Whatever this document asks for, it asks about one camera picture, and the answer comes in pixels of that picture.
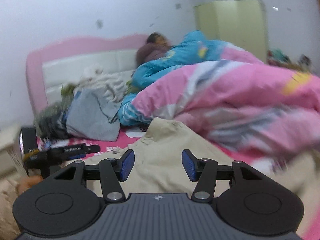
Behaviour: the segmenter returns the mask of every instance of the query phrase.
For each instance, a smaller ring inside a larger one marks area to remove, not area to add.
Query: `yellow wardrobe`
[[[214,1],[196,6],[195,14],[207,39],[231,42],[266,62],[268,36],[260,0]]]

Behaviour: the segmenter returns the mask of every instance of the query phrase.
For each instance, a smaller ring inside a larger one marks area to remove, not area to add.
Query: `silver screw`
[[[195,193],[195,198],[197,199],[207,199],[210,197],[210,194],[205,191],[198,191]]]
[[[122,198],[122,194],[120,192],[110,192],[107,195],[107,198],[111,200],[119,200],[120,198]]]

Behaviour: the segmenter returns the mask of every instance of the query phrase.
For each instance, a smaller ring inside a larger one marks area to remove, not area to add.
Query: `headboard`
[[[70,38],[31,52],[27,57],[26,78],[35,114],[61,100],[62,85],[77,83],[85,69],[103,68],[106,73],[121,73],[129,80],[136,69],[136,51],[147,35],[119,39]]]

